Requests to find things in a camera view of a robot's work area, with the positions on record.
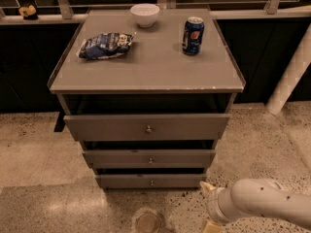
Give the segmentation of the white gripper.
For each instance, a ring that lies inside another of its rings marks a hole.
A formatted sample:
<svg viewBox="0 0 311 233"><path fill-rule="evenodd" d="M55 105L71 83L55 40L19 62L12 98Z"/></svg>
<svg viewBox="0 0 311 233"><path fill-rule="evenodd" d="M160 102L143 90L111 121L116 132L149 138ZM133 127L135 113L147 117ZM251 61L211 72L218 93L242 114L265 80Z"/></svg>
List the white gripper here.
<svg viewBox="0 0 311 233"><path fill-rule="evenodd" d="M202 194L207 197L207 211L209 218L205 222L202 233L220 233L223 230L222 224L231 222L221 210L220 197L225 192L224 188L215 188L210 183L200 182Z"/></svg>

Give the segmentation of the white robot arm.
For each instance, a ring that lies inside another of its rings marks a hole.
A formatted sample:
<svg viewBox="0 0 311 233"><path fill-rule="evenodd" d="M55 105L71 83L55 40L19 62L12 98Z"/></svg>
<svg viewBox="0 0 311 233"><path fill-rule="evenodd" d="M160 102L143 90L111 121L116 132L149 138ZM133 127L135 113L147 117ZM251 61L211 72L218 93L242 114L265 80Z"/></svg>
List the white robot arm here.
<svg viewBox="0 0 311 233"><path fill-rule="evenodd" d="M243 217L278 218L311 229L311 196L286 191L273 179L242 179L231 187L200 183L207 199L208 219L203 233L220 233Z"/></svg>

